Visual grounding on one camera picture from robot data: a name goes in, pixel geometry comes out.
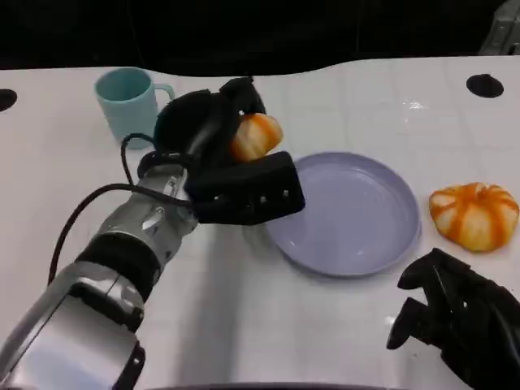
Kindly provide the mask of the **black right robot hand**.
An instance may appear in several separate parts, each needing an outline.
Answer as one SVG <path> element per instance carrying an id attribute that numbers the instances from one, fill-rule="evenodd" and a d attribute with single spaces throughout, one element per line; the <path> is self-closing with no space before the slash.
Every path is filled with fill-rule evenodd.
<path id="1" fill-rule="evenodd" d="M 410 337 L 440 350 L 445 365 L 473 389 L 519 387 L 519 302 L 467 263 L 434 248 L 412 262 L 397 284 L 427 301 L 405 300 L 387 347 Z"/>

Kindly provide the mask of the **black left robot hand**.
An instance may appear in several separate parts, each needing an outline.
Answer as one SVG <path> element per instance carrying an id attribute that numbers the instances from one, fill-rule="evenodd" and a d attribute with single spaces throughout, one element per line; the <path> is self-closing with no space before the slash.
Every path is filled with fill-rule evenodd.
<path id="1" fill-rule="evenodd" d="M 217 92 L 186 93 L 161 110 L 154 128 L 159 149 L 189 156 L 199 167 L 232 164 L 231 143 L 244 115 L 264 114 L 251 76 L 229 80 Z"/>

